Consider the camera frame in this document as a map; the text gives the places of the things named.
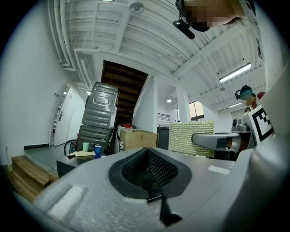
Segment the bubble wrap roll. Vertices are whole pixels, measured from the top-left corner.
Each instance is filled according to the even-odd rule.
[[[214,134],[214,120],[173,122],[169,131],[169,150],[189,155],[214,156],[214,150],[198,146],[191,141],[193,134]]]

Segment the wooden staircase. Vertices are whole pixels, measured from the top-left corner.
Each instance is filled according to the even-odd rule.
[[[24,155],[13,157],[12,167],[12,172],[6,171],[12,189],[31,202],[56,178]]]
[[[147,76],[136,69],[105,61],[102,82],[118,87],[120,92],[116,126],[132,122],[133,111]]]

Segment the green cup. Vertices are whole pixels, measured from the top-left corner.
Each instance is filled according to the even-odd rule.
[[[82,150],[84,152],[87,152],[89,150],[89,143],[82,143]]]

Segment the door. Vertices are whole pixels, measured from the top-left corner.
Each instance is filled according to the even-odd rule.
[[[58,115],[57,124],[54,133],[54,145],[61,145],[67,142],[69,128],[73,116],[73,101],[75,94],[73,88],[70,88],[64,99],[61,111]]]

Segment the black plastic frame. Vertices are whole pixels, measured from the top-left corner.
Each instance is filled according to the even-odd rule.
[[[192,173],[189,167],[152,148],[143,148],[136,153],[130,155],[129,157],[126,157],[125,159],[121,159],[114,163],[109,169],[109,180],[112,186],[114,186],[114,188],[125,197],[136,199],[149,199],[149,194],[146,190],[130,183],[122,174],[122,169],[125,164],[133,161],[139,155],[143,155],[148,150],[165,162],[174,165],[178,170],[176,177],[172,181],[161,187],[163,197],[174,197],[183,193],[192,178]]]

